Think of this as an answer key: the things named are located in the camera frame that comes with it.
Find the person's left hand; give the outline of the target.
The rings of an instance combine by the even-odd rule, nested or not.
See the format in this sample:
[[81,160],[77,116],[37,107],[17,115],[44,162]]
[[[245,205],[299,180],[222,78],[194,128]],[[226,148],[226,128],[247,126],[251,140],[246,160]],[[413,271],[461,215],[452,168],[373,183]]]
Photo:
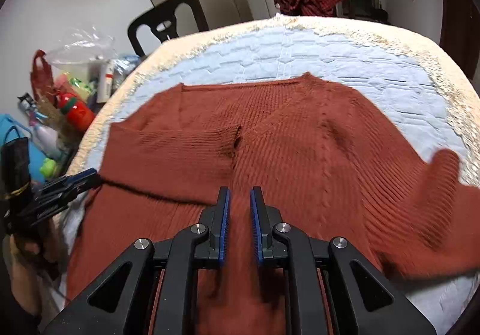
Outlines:
[[[59,232],[52,219],[49,232],[44,240],[44,258],[49,262],[60,261],[63,248]],[[41,289],[38,270],[28,255],[38,255],[39,246],[35,242],[10,235],[10,281],[11,291],[17,303],[30,315],[41,314]]]

